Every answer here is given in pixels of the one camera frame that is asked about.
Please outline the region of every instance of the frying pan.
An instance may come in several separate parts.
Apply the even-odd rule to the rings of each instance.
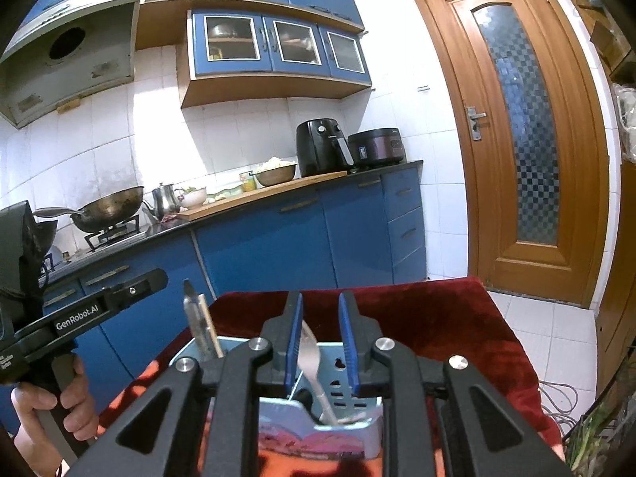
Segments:
[[[135,186],[93,201],[79,210],[70,208],[39,208],[36,217],[50,219],[70,213],[73,224],[84,233],[97,233],[131,218],[141,207],[144,187]]]

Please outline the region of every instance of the spoon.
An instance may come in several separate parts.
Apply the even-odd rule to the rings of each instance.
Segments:
[[[316,395],[316,399],[322,407],[322,412],[329,425],[338,425],[338,419],[333,412],[332,404],[329,403],[327,394],[318,381],[318,368],[320,366],[320,348],[314,332],[303,321],[303,328],[300,332],[300,347],[298,349],[298,368],[303,372],[304,377]]]

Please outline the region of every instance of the bowl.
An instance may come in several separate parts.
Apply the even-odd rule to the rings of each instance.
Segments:
[[[207,199],[207,190],[205,188],[199,188],[193,192],[180,195],[178,199],[181,207],[192,210],[192,208],[198,208],[203,205]]]
[[[275,184],[287,183],[294,179],[296,175],[296,164],[278,167],[277,169],[264,170],[254,174],[258,182],[263,186],[274,186]]]

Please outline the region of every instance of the hand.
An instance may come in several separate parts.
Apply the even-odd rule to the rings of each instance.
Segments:
[[[84,365],[77,355],[73,367],[75,379],[60,396],[62,407],[72,409],[64,419],[64,427],[77,440],[85,441],[96,434],[99,418],[95,413],[95,401],[88,393]],[[20,430],[15,436],[16,448],[38,475],[55,475],[62,457],[44,432],[36,411],[52,409],[57,404],[57,398],[49,391],[26,382],[18,384],[11,398],[20,419]]]

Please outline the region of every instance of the wooden door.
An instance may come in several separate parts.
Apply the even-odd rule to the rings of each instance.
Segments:
[[[457,119],[469,272],[589,304],[607,222],[607,148],[589,69],[549,0],[416,0]],[[475,119],[467,109],[485,116]]]

